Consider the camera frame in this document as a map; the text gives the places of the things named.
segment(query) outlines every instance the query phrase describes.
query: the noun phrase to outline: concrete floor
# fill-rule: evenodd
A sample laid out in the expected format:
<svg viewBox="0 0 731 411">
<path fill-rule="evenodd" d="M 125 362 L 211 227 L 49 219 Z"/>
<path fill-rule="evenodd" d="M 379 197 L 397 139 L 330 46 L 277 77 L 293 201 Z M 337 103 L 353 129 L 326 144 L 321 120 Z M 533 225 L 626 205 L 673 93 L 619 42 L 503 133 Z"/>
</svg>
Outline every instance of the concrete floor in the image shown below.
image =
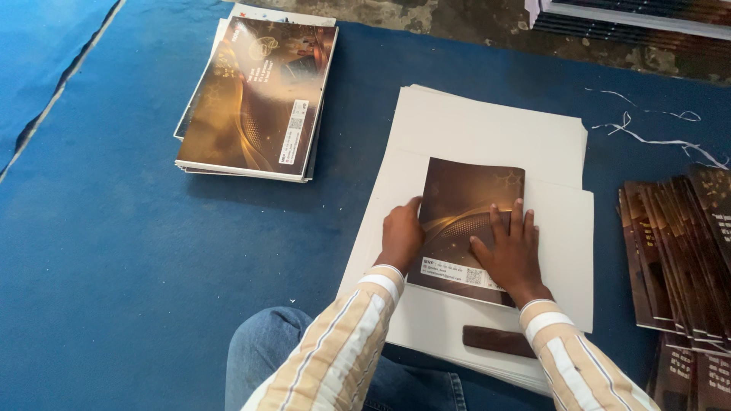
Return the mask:
<svg viewBox="0 0 731 411">
<path fill-rule="evenodd" d="M 528 28 L 523 0 L 245 0 L 386 29 L 731 85 L 727 56 L 566 37 Z"/>
</svg>

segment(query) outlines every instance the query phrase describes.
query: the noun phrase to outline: shirt sleeve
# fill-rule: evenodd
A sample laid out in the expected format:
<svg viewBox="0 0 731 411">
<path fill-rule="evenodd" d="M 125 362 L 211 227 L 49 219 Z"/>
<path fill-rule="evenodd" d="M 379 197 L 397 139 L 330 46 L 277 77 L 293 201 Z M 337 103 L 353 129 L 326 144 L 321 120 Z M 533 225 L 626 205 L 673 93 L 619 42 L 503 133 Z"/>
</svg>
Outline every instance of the shirt sleeve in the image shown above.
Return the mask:
<svg viewBox="0 0 731 411">
<path fill-rule="evenodd" d="M 553 301 L 526 304 L 520 326 L 543 366 L 557 410 L 659 411 Z"/>
<path fill-rule="evenodd" d="M 242 411 L 360 411 L 403 292 L 397 268 L 371 268 L 355 290 L 315 318 Z"/>
</svg>

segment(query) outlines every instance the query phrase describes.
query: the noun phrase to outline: blue floor mat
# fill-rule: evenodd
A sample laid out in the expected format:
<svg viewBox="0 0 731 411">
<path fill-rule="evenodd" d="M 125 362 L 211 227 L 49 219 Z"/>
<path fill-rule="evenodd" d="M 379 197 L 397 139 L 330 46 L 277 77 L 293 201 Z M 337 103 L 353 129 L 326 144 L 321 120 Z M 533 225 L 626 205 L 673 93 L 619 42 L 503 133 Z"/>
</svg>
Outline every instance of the blue floor mat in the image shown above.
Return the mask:
<svg viewBox="0 0 731 411">
<path fill-rule="evenodd" d="M 0 2 L 0 170 L 115 0 Z"/>
<path fill-rule="evenodd" d="M 412 83 L 583 119 L 596 204 L 589 339 L 644 384 L 656 334 L 634 325 L 616 190 L 691 160 L 592 126 L 629 111 L 639 136 L 725 160 L 731 90 L 339 23 L 314 181 L 184 175 L 172 133 L 230 7 L 128 1 L 0 184 L 0 409 L 222 409 L 241 322 L 278 305 L 314 316 L 335 297 L 399 87 Z M 386 355 L 458 372 L 470 409 L 553 406 L 409 350 Z"/>
</svg>

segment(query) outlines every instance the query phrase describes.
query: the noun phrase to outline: person's hand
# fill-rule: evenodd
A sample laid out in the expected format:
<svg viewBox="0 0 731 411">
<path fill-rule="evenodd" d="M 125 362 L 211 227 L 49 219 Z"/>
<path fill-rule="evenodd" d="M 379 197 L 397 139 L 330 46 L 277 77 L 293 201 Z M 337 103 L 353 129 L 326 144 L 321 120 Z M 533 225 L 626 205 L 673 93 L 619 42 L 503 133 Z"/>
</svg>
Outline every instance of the person's hand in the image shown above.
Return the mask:
<svg viewBox="0 0 731 411">
<path fill-rule="evenodd" d="M 374 265 L 393 265 L 404 276 L 413 259 L 424 244 L 424 229 L 419 224 L 417 212 L 421 197 L 412 198 L 408 204 L 391 210 L 383 219 L 383 248 Z"/>
<path fill-rule="evenodd" d="M 538 266 L 538 226 L 528 210 L 523 223 L 523 199 L 515 201 L 510 214 L 510 235 L 505 232 L 496 205 L 490 207 L 495 248 L 490 251 L 477 237 L 470 237 L 472 251 L 495 284 L 505 289 L 519 309 L 538 298 L 553 300 L 541 281 Z"/>
</svg>

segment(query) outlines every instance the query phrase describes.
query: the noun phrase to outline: white label sticker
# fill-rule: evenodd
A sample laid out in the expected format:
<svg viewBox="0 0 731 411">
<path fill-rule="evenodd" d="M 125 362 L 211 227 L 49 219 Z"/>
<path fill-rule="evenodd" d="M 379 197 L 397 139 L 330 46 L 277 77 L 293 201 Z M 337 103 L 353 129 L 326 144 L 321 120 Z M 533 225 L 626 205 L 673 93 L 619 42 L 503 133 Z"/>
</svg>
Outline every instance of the white label sticker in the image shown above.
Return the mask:
<svg viewBox="0 0 731 411">
<path fill-rule="evenodd" d="M 297 154 L 297 147 L 300 145 L 300 135 L 302 134 L 302 128 L 305 126 L 305 116 L 307 116 L 307 106 L 309 104 L 310 102 L 307 100 L 295 100 L 292 114 L 289 116 L 287 131 L 284 133 L 279 164 L 295 163 L 295 155 Z"/>
<path fill-rule="evenodd" d="M 491 290 L 505 291 L 495 284 L 487 271 L 482 270 L 481 268 L 466 267 L 464 265 L 452 264 L 424 257 L 421 262 L 421 273 L 442 279 L 448 279 L 450 281 L 461 282 L 462 284 L 489 288 Z"/>
</svg>

